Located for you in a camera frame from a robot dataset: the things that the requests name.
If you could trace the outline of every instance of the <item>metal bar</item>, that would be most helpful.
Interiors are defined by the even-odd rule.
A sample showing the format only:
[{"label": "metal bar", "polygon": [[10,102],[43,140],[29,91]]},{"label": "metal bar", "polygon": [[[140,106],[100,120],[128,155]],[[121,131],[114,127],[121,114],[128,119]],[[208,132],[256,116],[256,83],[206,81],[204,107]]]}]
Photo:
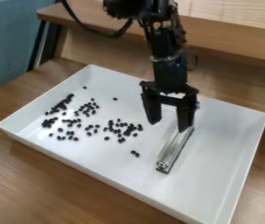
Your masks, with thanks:
[{"label": "metal bar", "polygon": [[191,126],[184,132],[177,132],[171,136],[157,157],[157,171],[165,174],[171,171],[172,166],[175,164],[193,131],[194,127]]},{"label": "metal bar", "polygon": [[42,37],[44,34],[44,30],[45,30],[45,24],[46,24],[46,21],[42,20],[40,25],[39,25],[38,35],[36,37],[36,41],[35,41],[34,47],[32,49],[31,60],[30,60],[29,65],[28,65],[27,72],[31,71],[36,64],[37,57],[38,57],[38,50],[39,50],[39,47],[41,45]]},{"label": "metal bar", "polygon": [[45,39],[44,48],[40,56],[40,65],[54,58],[54,54],[59,40],[59,34],[60,25],[50,23]]}]

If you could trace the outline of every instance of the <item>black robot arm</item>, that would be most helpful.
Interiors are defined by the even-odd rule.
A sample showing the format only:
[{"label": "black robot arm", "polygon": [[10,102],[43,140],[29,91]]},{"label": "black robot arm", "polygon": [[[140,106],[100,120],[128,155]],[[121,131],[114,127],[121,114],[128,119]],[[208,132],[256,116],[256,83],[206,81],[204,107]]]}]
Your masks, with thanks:
[{"label": "black robot arm", "polygon": [[[138,21],[152,52],[155,81],[142,81],[143,106],[151,124],[162,118],[161,106],[177,108],[178,130],[193,125],[198,107],[196,88],[187,84],[185,31],[178,16],[178,5],[169,0],[104,0],[104,10],[114,18]],[[184,94],[182,99],[167,94]]]}]

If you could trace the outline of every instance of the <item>metal bracket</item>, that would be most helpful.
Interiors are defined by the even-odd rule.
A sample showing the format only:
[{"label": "metal bracket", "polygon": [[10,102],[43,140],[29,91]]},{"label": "metal bracket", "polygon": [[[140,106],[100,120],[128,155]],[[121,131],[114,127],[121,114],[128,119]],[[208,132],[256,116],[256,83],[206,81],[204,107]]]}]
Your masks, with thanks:
[{"label": "metal bracket", "polygon": [[175,132],[170,137],[157,157],[157,171],[165,174],[171,171],[172,166],[175,164],[193,131],[194,126],[191,126],[182,133]]}]

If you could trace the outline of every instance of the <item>white tray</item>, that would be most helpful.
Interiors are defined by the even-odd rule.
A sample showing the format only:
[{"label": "white tray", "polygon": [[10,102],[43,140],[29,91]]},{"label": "white tray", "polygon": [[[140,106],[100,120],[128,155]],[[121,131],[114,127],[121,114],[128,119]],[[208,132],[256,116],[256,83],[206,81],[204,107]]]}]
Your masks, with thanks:
[{"label": "white tray", "polygon": [[[177,219],[188,223],[229,223],[265,127],[265,114],[208,99],[197,113],[197,127],[169,175],[155,170],[157,155],[176,130],[176,112],[163,108],[163,120],[149,125],[140,99],[140,79],[98,66],[87,66],[0,122],[0,129],[19,142],[85,172]],[[79,142],[57,141],[48,134],[66,125],[61,113],[53,128],[40,124],[50,109],[75,94],[66,118],[94,97],[101,109],[86,119]],[[120,117],[141,123],[139,137],[119,144],[104,141],[105,132],[87,137],[84,128]],[[130,151],[139,151],[136,158]]]}]

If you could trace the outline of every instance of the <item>cable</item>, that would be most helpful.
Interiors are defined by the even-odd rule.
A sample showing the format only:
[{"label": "cable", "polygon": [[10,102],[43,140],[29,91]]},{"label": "cable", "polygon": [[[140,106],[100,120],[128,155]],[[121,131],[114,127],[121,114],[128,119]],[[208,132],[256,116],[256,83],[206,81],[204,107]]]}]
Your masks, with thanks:
[{"label": "cable", "polygon": [[189,72],[192,72],[192,71],[194,71],[194,70],[197,68],[197,66],[198,66],[198,64],[199,64],[199,57],[198,57],[197,54],[195,54],[192,45],[189,45],[189,46],[187,47],[187,49],[188,49],[188,50],[191,50],[192,55],[193,55],[193,57],[194,57],[194,66],[193,66],[193,68],[189,68],[189,67],[187,67],[187,70],[188,70]]},{"label": "cable", "polygon": [[81,22],[77,18],[76,14],[73,12],[71,7],[69,6],[69,4],[66,2],[66,0],[60,0],[60,2],[65,7],[67,13],[71,16],[71,18],[75,20],[84,30],[95,33],[95,34],[102,35],[107,38],[120,38],[128,30],[128,28],[130,28],[130,26],[133,24],[133,19],[129,18],[126,24],[118,31],[113,31],[113,32],[98,31],[94,28],[93,25],[84,24],[83,22]]}]

